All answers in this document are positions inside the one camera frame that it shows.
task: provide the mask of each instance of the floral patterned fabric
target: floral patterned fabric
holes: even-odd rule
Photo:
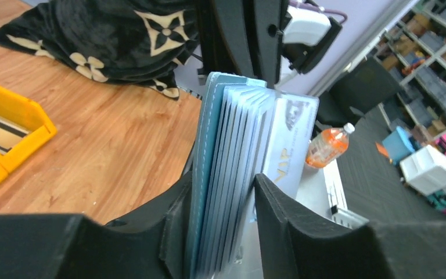
[[[198,45],[196,15],[190,0],[51,0],[2,26],[0,45],[178,99],[173,70]]]

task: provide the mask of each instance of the chair seat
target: chair seat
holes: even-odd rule
[[[321,124],[327,124],[333,127],[342,127],[346,123],[340,123],[338,122],[338,119],[347,121],[348,117],[341,111],[331,94],[329,92],[324,92],[320,97],[316,119]]]

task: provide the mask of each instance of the plastic bottle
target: plastic bottle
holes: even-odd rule
[[[330,128],[322,131],[310,143],[305,162],[318,169],[327,166],[348,149],[349,136],[354,131],[355,127],[351,123],[347,123],[343,128]]]

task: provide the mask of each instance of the blue bin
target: blue bin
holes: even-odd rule
[[[398,126],[382,141],[382,145],[387,150],[394,165],[398,165],[404,158],[415,153],[415,148],[409,140],[410,137],[411,135],[408,132]]]

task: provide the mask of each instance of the wooden surface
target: wooden surface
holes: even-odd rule
[[[0,26],[29,7],[0,0]],[[40,103],[59,130],[0,185],[0,213],[84,212],[105,223],[179,179],[200,101],[96,83],[0,47],[0,85]]]

